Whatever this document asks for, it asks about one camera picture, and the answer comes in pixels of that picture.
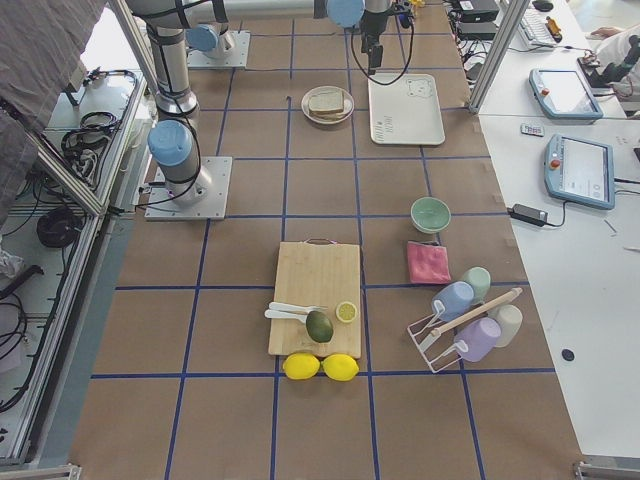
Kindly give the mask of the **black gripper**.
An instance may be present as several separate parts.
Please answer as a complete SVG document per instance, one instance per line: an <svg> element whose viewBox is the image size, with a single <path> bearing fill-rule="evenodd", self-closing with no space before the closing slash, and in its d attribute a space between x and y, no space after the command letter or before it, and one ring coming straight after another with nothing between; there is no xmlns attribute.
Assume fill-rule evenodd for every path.
<svg viewBox="0 0 640 480"><path fill-rule="evenodd" d="M368 75L375 75L381 66L383 46L379 36L386 30L389 17L399 17L400 25L408 29L413 23L410 1L365 0L361 19L361 52L367 56Z"/></svg>

